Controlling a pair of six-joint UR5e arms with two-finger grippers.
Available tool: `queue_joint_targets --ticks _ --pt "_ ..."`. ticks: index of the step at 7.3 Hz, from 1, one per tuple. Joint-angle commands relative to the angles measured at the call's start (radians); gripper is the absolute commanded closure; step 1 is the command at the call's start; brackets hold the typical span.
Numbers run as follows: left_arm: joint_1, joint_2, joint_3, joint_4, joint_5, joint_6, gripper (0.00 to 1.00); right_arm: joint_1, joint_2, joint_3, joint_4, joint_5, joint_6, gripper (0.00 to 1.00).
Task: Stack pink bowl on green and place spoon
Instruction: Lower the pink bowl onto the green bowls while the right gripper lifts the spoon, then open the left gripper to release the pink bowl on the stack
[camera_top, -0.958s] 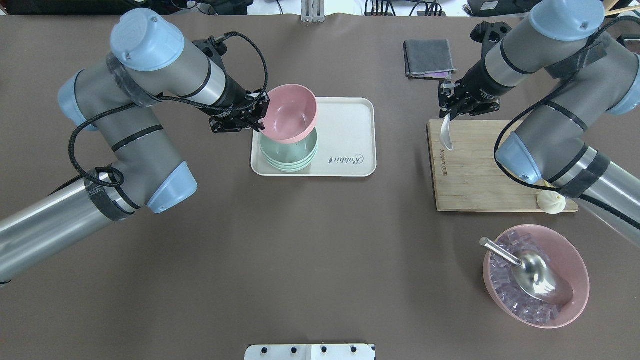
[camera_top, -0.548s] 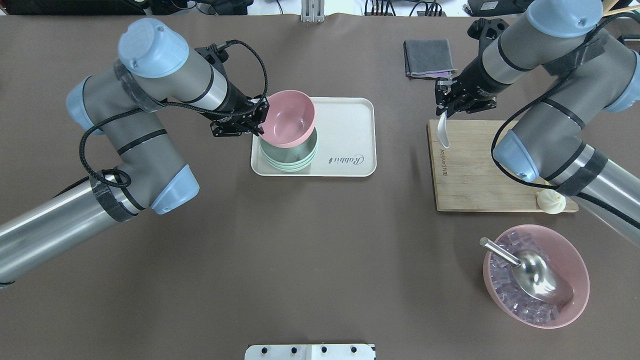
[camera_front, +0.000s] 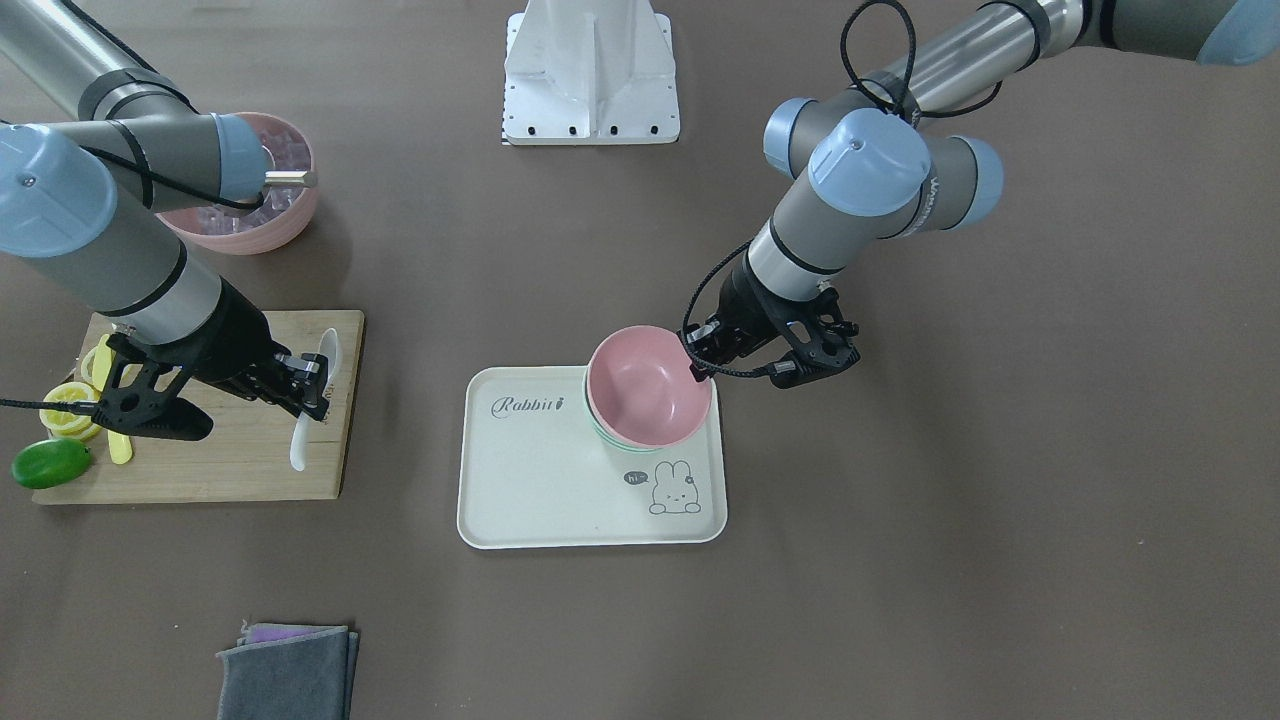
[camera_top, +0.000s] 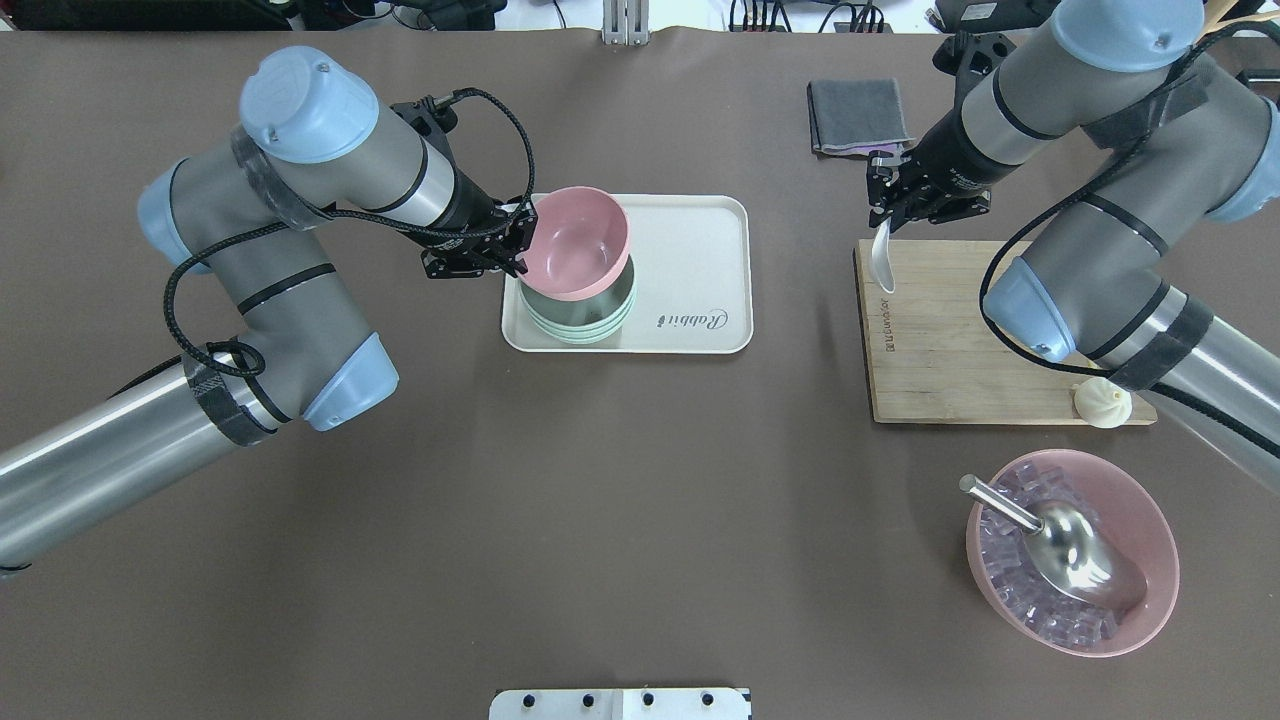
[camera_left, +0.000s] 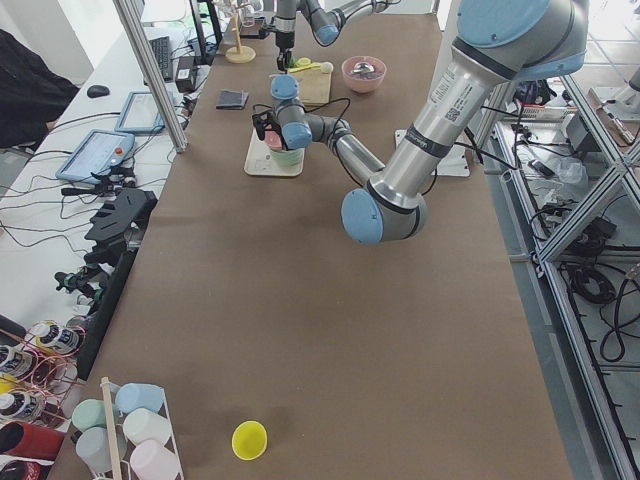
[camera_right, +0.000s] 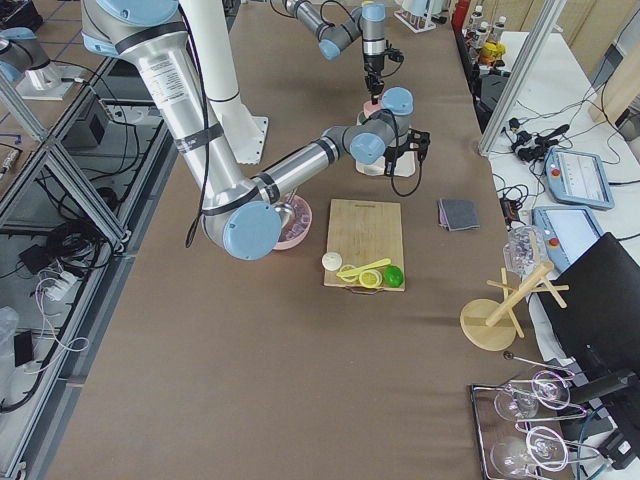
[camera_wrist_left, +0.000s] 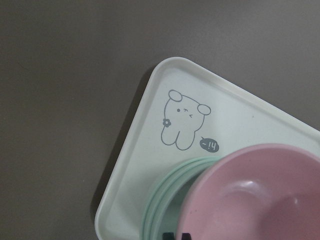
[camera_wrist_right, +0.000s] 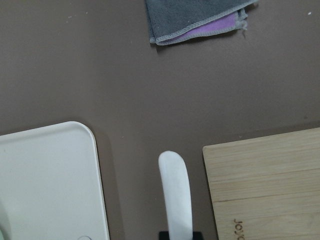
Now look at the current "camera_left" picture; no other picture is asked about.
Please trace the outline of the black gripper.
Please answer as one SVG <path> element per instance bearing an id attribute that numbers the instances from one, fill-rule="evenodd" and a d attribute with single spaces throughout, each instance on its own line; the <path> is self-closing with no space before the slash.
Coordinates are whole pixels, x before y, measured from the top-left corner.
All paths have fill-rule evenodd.
<path id="1" fill-rule="evenodd" d="M 253 113 L 253 128 L 259 140 L 265 141 L 267 136 L 280 137 L 280 126 L 277 123 L 272 110 L 263 110 L 262 112 Z"/>
<path id="2" fill-rule="evenodd" d="M 295 44 L 294 32 L 276 33 L 276 46 L 279 49 L 277 67 L 281 72 L 286 72 L 292 64 L 292 50 Z"/>

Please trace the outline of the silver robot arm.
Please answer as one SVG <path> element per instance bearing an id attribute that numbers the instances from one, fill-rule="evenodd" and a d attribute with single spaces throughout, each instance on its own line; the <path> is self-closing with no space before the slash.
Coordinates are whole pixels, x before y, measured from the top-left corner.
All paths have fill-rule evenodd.
<path id="1" fill-rule="evenodd" d="M 368 15 L 382 13 L 399 1 L 348 1 L 330 11 L 315 0 L 284 0 L 276 2 L 275 15 L 268 24 L 268 31 L 275 34 L 279 50 L 277 68 L 286 72 L 293 63 L 296 21 L 298 14 L 308 23 L 315 41 L 322 47 L 337 41 L 346 25 Z"/>
<path id="2" fill-rule="evenodd" d="M 425 182 L 452 149 L 491 91 L 512 81 L 558 77 L 579 70 L 586 55 L 586 1 L 463 1 L 452 59 L 387 163 L 342 118 L 308 112 L 297 80 L 271 81 L 272 105 L 252 116 L 264 139 L 275 132 L 284 150 L 325 144 L 359 183 L 341 206 L 344 230 L 356 242 L 410 238 L 423 228 Z"/>

